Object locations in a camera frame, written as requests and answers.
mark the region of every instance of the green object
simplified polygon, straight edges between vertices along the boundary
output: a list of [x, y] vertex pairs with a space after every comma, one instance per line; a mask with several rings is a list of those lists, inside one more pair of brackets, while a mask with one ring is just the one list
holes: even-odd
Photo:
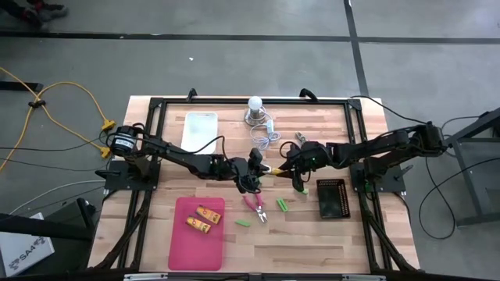
[[246, 222], [243, 219], [237, 220], [236, 224], [239, 224], [240, 226], [244, 226], [244, 227], [250, 227], [250, 222]]
[[276, 202], [278, 203], [278, 206], [280, 206], [281, 211], [288, 212], [288, 206], [284, 203], [283, 198], [276, 199]]

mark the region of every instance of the wooden tabletop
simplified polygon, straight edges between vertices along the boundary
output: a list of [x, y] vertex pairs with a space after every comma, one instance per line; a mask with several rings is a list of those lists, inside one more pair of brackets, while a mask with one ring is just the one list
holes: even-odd
[[[149, 96], [130, 97], [124, 124], [145, 123]], [[226, 136], [229, 158], [248, 157], [252, 141], [249, 126], [243, 121], [247, 105], [169, 105], [166, 111], [162, 138], [180, 146], [184, 117], [187, 112], [216, 112], [219, 116], [219, 135]], [[344, 110], [336, 105], [267, 105], [275, 130], [281, 139], [262, 152], [263, 162], [278, 167], [284, 160], [278, 148], [285, 141], [295, 141], [300, 131], [310, 140], [348, 142]], [[387, 131], [384, 111], [370, 100], [362, 100], [362, 112], [368, 138]], [[356, 136], [359, 134], [355, 124]], [[217, 142], [221, 153], [221, 141]], [[316, 193], [317, 179], [342, 178], [346, 182], [351, 218], [322, 220]], [[269, 222], [262, 224], [255, 212], [243, 202], [232, 181], [199, 180], [185, 168], [162, 162], [157, 191], [152, 197], [141, 271], [168, 272], [170, 238], [176, 199], [179, 197], [222, 197], [226, 201], [224, 258], [221, 272], [282, 272], [282, 273], [364, 273], [369, 271], [366, 246], [357, 195], [352, 192], [348, 169], [323, 168], [312, 173], [309, 195], [299, 194], [291, 180], [264, 176], [262, 199]], [[289, 208], [283, 213], [276, 203], [282, 197]], [[130, 191], [116, 192], [102, 207], [89, 266], [98, 264], [112, 249], [123, 233]], [[415, 245], [405, 206], [393, 194], [381, 194], [380, 203], [385, 228], [394, 245], [410, 264], [417, 267]], [[234, 223], [244, 219], [252, 224], [246, 228]], [[380, 243], [373, 239], [382, 265]], [[131, 246], [128, 258], [133, 256]]]

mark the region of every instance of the pink pliers handle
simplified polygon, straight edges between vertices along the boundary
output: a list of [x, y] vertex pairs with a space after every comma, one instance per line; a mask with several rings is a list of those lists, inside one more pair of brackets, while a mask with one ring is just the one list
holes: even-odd
[[252, 209], [252, 210], [256, 210], [256, 209], [257, 209], [257, 207], [259, 207], [259, 206], [260, 206], [260, 207], [262, 207], [262, 205], [263, 205], [263, 200], [262, 200], [262, 198], [260, 197], [260, 194], [255, 194], [255, 196], [257, 197], [257, 204], [258, 204], [258, 205], [256, 205], [256, 206], [255, 206], [255, 204], [252, 202], [252, 200], [248, 199], [248, 197], [246, 197], [246, 196], [244, 196], [244, 195], [243, 195], [243, 199], [245, 200], [245, 203], [246, 203], [246, 204], [247, 204], [247, 206], [248, 206], [248, 207], [250, 207], [250, 209]]

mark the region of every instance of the pink tray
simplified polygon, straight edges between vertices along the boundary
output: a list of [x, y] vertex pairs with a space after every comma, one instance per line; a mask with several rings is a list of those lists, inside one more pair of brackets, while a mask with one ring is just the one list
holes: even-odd
[[[203, 205], [221, 215], [219, 224], [196, 215]], [[186, 218], [192, 215], [212, 227], [207, 234], [189, 226]], [[175, 203], [172, 240], [170, 241], [169, 269], [219, 270], [222, 267], [224, 237], [224, 199], [210, 197], [180, 197]]]

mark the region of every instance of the gray floor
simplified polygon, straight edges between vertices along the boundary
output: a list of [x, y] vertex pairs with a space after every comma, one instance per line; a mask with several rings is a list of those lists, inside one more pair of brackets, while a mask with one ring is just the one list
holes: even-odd
[[[66, 32], [147, 34], [348, 35], [341, 0], [67, 0], [71, 14], [51, 23]], [[352, 0], [360, 36], [500, 37], [500, 2], [493, 0]], [[5, 13], [3, 30], [26, 30]], [[319, 96], [358, 94], [350, 43], [260, 41], [114, 41], [0, 38], [0, 65], [27, 81], [45, 85], [72, 80], [88, 87], [110, 119], [121, 121], [132, 94], [258, 94], [296, 96], [307, 87]], [[361, 44], [370, 96], [406, 116], [441, 125], [456, 116], [498, 107], [500, 45]], [[27, 93], [2, 92], [2, 146], [12, 146], [23, 125]], [[89, 137], [101, 119], [84, 92], [61, 87], [47, 93], [53, 116]], [[411, 123], [387, 112], [389, 127]], [[447, 126], [453, 133], [467, 121]], [[67, 148], [80, 140], [34, 113], [23, 147]], [[5, 157], [7, 151], [0, 151]], [[92, 169], [103, 165], [93, 148], [68, 152], [18, 151], [15, 160]], [[431, 188], [423, 159], [405, 176], [413, 234], [422, 269], [457, 276], [500, 279], [500, 223], [457, 229], [433, 240], [417, 220], [419, 203]], [[459, 170], [448, 156], [430, 160], [436, 181]], [[0, 173], [0, 212], [58, 185], [98, 180], [72, 173], [9, 163]], [[32, 208], [99, 187], [88, 184], [55, 192]], [[462, 177], [444, 187], [458, 218], [473, 214]], [[100, 206], [100, 190], [85, 194]], [[59, 205], [43, 208], [45, 214]], [[425, 205], [423, 221], [435, 235], [448, 232], [450, 215], [441, 199]]]

